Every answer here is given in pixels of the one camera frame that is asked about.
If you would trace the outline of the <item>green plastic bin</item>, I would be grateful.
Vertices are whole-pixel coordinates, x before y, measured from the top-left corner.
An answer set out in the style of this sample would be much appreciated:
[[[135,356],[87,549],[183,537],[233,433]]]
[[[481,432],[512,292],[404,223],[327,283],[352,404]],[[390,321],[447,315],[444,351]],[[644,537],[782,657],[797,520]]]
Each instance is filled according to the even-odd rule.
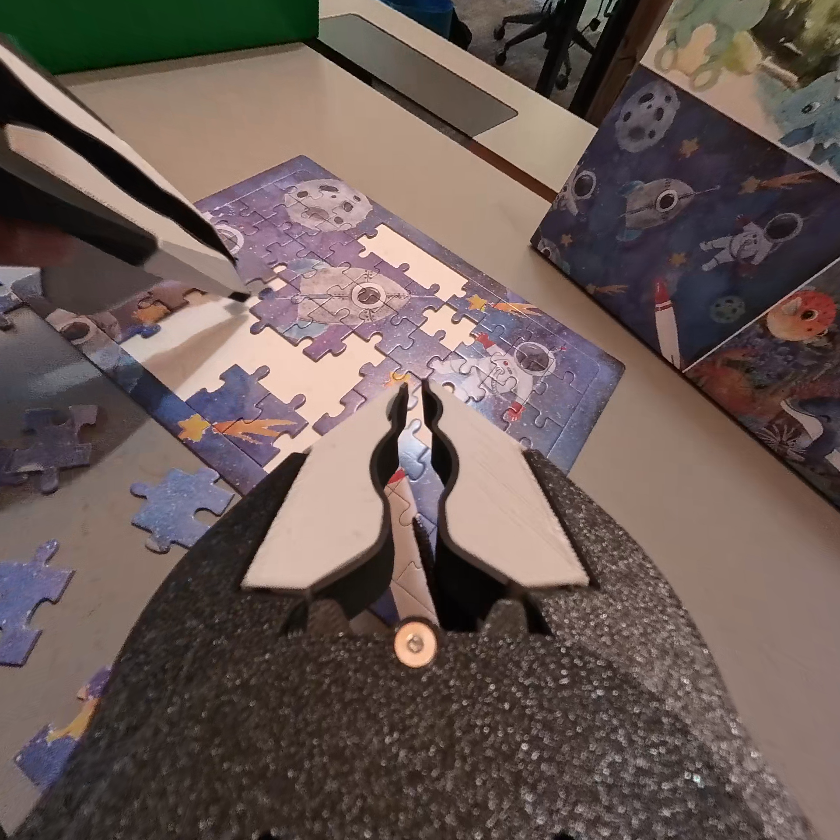
[[[307,41],[319,2],[2,1],[1,31],[59,75]]]

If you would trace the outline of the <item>beige desk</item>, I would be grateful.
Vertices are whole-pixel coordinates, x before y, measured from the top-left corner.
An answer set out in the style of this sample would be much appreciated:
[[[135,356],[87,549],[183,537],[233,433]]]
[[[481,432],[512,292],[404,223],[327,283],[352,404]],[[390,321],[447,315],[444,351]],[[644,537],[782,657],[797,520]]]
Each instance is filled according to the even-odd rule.
[[[625,363],[572,480],[638,541],[821,838],[838,838],[838,512],[529,247],[548,202],[309,45],[62,82],[192,200],[311,156]]]

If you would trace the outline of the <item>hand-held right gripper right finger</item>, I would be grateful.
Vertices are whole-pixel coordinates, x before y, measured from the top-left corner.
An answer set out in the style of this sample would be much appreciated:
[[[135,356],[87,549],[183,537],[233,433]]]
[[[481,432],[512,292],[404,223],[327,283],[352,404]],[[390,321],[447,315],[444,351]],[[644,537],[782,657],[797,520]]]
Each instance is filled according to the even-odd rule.
[[[485,621],[495,604],[514,601],[540,621],[537,595],[589,586],[531,452],[436,382],[423,383],[423,414],[443,487],[429,574],[438,619]]]

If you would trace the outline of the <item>blue jigsaw piece orange mark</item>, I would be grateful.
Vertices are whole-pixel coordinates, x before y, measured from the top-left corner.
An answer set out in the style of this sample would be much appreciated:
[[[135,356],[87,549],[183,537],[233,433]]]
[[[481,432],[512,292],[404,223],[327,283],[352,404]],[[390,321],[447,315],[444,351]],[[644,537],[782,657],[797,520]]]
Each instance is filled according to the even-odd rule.
[[[112,666],[100,668],[78,690],[81,703],[78,714],[64,727],[42,727],[14,756],[14,763],[40,793],[58,781],[71,754],[90,726],[112,672]]]

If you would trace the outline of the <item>black office chair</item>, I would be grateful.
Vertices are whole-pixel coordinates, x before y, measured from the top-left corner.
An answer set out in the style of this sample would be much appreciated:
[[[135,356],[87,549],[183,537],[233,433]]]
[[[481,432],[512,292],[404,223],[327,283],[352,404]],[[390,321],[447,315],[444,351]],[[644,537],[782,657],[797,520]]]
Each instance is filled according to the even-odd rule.
[[[571,9],[571,2],[545,1],[539,11],[505,16],[492,30],[492,37],[501,42],[501,48],[494,56],[497,67],[502,67],[508,57],[508,51],[527,40],[545,35],[544,49],[549,49],[560,36],[560,24],[563,13]],[[505,39],[507,27],[510,25],[527,25],[519,34]]]

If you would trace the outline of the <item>space jigsaw puzzle board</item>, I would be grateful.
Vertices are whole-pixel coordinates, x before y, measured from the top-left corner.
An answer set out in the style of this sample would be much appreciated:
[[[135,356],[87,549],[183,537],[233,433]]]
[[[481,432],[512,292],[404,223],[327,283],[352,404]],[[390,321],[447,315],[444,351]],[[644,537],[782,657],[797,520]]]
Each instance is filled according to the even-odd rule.
[[[623,365],[306,156],[197,205],[237,261],[236,303],[166,281],[103,313],[12,288],[154,420],[245,495],[376,397],[407,385],[385,494],[395,565],[371,607],[436,622],[416,526],[436,541],[421,380],[568,472]]]

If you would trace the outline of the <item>space print puzzle box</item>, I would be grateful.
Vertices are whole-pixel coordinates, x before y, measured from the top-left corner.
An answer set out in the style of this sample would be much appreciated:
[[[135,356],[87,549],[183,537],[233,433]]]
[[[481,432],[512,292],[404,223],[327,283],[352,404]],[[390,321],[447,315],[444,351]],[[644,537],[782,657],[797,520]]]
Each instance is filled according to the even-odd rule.
[[[838,47],[838,2],[674,2],[532,237],[835,507]]]

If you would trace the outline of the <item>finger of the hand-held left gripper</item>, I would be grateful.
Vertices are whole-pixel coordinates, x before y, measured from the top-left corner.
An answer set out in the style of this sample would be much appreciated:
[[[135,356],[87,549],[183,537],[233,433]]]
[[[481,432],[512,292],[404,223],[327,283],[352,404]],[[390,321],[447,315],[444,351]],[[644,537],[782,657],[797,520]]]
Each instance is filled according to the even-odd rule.
[[[230,254],[216,228],[195,206],[45,68],[4,36],[1,53],[2,130],[25,126],[50,134],[109,179],[125,185],[140,203],[205,245],[217,250],[225,246]]]
[[[119,302],[142,282],[171,280],[235,300],[249,298],[225,246],[217,250],[187,233],[112,183],[78,152],[50,134],[25,126],[2,130],[2,210],[52,226],[107,255],[118,279],[100,291],[80,290],[79,302]]]

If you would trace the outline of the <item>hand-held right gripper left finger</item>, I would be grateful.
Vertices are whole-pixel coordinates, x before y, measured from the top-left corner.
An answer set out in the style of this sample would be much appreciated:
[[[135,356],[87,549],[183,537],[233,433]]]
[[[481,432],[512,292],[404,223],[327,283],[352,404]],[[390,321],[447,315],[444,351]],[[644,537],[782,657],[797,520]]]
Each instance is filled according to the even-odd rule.
[[[392,387],[305,454],[242,580],[358,614],[388,588],[394,542],[385,485],[399,466],[408,385]]]

